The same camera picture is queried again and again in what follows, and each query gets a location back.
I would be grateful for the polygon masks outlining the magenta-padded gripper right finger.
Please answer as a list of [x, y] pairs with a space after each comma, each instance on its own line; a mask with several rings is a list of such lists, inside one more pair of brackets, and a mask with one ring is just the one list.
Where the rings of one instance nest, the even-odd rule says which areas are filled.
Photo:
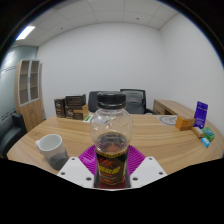
[[140, 188], [166, 175], [167, 173], [154, 157], [146, 157], [135, 147], [128, 147], [125, 175], [126, 188]]

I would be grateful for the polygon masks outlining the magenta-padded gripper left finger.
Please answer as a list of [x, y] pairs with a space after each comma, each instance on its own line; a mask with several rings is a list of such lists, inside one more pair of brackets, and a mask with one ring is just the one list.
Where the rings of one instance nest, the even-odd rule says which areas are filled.
[[79, 157], [70, 157], [58, 176], [84, 188], [93, 188], [97, 173], [95, 146], [90, 146]]

